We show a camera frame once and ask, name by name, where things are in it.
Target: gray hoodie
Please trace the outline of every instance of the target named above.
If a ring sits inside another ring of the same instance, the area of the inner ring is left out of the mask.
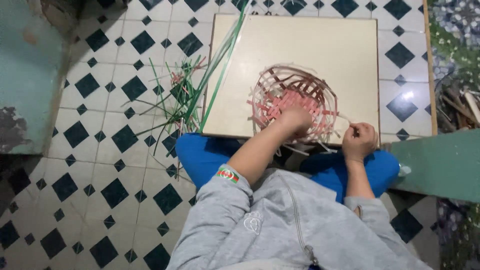
[[[199,190],[167,270],[300,270],[313,261],[325,270],[431,269],[406,249],[378,199],[342,205],[334,191],[279,169],[267,169],[253,192],[222,168],[238,182],[214,176]]]

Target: gray sleeve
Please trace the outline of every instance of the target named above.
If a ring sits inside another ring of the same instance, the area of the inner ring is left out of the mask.
[[[167,270],[206,269],[228,234],[250,211],[253,192],[247,180],[226,164],[220,167],[235,173],[238,181],[214,176],[200,188]]]
[[[350,210],[360,208],[360,219],[399,257],[405,260],[408,269],[430,269],[413,256],[403,240],[390,225],[390,216],[380,199],[345,197],[344,204]]]

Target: blue fabric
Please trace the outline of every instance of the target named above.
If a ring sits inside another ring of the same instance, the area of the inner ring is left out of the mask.
[[[185,171],[200,189],[240,146],[235,139],[202,137],[190,133],[177,140],[175,150]],[[375,151],[365,158],[364,163],[373,194],[379,197],[397,177],[400,170],[398,161],[385,151]],[[348,175],[341,152],[312,155],[302,162],[300,172],[311,174],[310,179],[334,190],[336,201],[343,203]]]

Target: person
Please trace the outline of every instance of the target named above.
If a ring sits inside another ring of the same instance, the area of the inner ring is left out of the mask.
[[[176,153],[198,188],[167,270],[431,269],[412,256],[377,199],[398,161],[378,135],[351,124],[342,153],[317,154],[300,171],[266,169],[276,150],[312,124],[290,107],[243,146],[184,134]]]

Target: hand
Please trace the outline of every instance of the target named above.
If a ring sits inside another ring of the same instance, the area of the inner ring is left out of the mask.
[[[293,128],[296,136],[303,137],[312,126],[312,116],[300,106],[292,105],[282,110],[279,120]]]
[[[363,163],[363,159],[377,148],[378,134],[372,125],[367,123],[350,124],[343,136],[343,155],[345,161],[352,160]]]

